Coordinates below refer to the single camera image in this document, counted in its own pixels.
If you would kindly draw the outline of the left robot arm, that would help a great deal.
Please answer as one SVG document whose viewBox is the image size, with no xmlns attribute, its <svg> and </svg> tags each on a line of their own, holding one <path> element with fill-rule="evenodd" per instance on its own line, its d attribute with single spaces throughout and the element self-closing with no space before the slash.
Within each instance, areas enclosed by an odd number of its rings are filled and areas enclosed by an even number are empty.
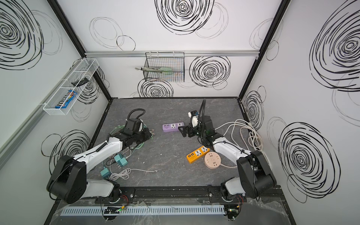
<svg viewBox="0 0 360 225">
<path fill-rule="evenodd" d="M 151 138 L 152 134 L 148 127 L 143 126 L 140 116 L 131 116 L 136 111 L 134 109 L 128 114 L 124 128 L 115 134 L 108 134 L 101 144 L 75 156 L 62 156 L 52 172 L 47 191 L 68 204 L 89 197 L 103 197 L 110 203 L 117 203 L 121 191 L 116 182 L 87 179 L 87 174 L 110 156 Z"/>
</svg>

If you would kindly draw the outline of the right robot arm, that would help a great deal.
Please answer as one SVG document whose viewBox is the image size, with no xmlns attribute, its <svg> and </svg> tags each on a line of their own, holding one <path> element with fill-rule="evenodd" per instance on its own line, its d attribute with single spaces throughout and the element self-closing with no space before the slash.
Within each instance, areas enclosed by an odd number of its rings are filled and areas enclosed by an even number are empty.
<svg viewBox="0 0 360 225">
<path fill-rule="evenodd" d="M 212 149 L 236 164 L 239 176 L 220 185 L 223 199 L 229 202 L 237 195 L 256 199 L 275 187 L 277 181 L 265 155 L 261 151 L 242 149 L 218 133 L 211 117 L 205 115 L 205 106 L 206 99 L 202 101 L 199 111 L 188 113 L 190 123 L 181 126 L 179 131 L 183 137 L 198 137 L 204 147 Z"/>
</svg>

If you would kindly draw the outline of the purple power strip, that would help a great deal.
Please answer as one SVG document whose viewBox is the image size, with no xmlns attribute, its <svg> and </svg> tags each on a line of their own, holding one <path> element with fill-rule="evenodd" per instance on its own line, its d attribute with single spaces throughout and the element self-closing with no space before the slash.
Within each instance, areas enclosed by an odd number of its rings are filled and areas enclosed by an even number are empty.
<svg viewBox="0 0 360 225">
<path fill-rule="evenodd" d="M 163 132 L 176 132 L 179 131 L 178 127 L 184 126 L 184 122 L 169 123 L 162 125 Z"/>
</svg>

